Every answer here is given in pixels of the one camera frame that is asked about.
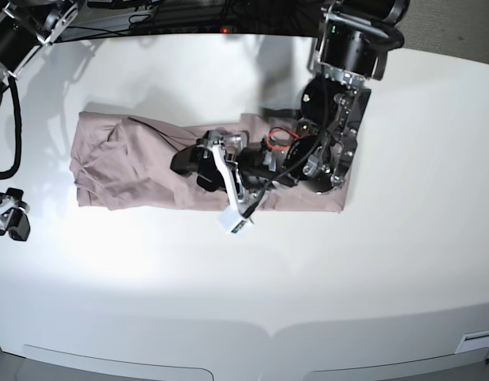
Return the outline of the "robot arm black silver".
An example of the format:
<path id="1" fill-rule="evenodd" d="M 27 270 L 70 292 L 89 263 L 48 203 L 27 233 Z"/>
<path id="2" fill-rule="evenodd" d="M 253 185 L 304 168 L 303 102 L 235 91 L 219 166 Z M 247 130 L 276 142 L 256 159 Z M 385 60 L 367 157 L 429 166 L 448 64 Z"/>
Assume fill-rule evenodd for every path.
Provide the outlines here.
<path id="1" fill-rule="evenodd" d="M 249 218 L 279 189 L 307 187 L 315 194 L 341 189 L 357 149 L 357 134 L 371 91 L 391 51 L 404 44 L 399 22 L 407 1 L 328 1 L 311 50 L 312 79 L 302 92 L 286 140 L 272 128 L 258 143 L 247 133 L 212 129 L 176 153 L 170 164 L 195 175 L 206 191 L 223 191 Z"/>
<path id="2" fill-rule="evenodd" d="M 0 10 L 0 106 L 9 91 L 13 104 L 14 155 L 11 168 L 0 171 L 0 180 L 13 178 L 21 165 L 22 117 L 17 77 L 33 57 L 54 44 L 77 18 L 83 1 L 5 1 Z M 24 191 L 0 192 L 0 237 L 27 241 L 31 231 L 29 205 Z"/>

